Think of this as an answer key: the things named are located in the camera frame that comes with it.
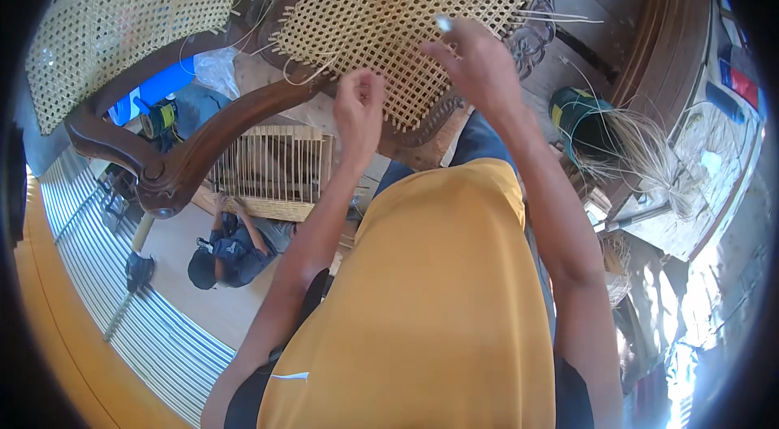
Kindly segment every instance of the plastic bag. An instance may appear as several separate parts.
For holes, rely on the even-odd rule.
[[[238,53],[235,47],[224,47],[195,55],[195,76],[198,82],[230,99],[238,99],[241,93],[235,82],[233,67],[233,59]]]

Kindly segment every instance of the person sitting on floor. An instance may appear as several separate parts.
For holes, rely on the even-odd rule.
[[[284,253],[295,235],[296,223],[252,218],[238,199],[234,201],[239,218],[223,212],[227,199],[223,194],[217,197],[210,238],[198,238],[198,249],[189,261],[189,279],[199,289],[216,283],[243,287]]]

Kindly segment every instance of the yellow shirt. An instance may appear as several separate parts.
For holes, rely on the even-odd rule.
[[[371,204],[258,427],[554,427],[544,300],[513,170],[415,173]]]

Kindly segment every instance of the dark hair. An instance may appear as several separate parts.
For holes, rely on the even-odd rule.
[[[189,261],[189,279],[198,289],[208,290],[217,283],[214,273],[217,258],[205,250],[197,249]]]

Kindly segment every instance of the person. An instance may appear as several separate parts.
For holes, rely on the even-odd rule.
[[[472,20],[453,21],[444,42],[456,55],[439,43],[421,50],[476,109],[453,166],[390,166],[319,304],[382,129],[384,79],[368,69],[341,78],[340,161],[213,385],[204,429],[621,425],[615,327],[590,221],[523,104],[505,46]],[[553,284],[554,340],[517,173]]]
[[[228,196],[219,194],[208,241],[198,238],[189,261],[189,279],[203,290],[219,285],[243,287],[284,253],[295,235],[295,223],[252,218],[234,199],[238,218],[224,211]]]

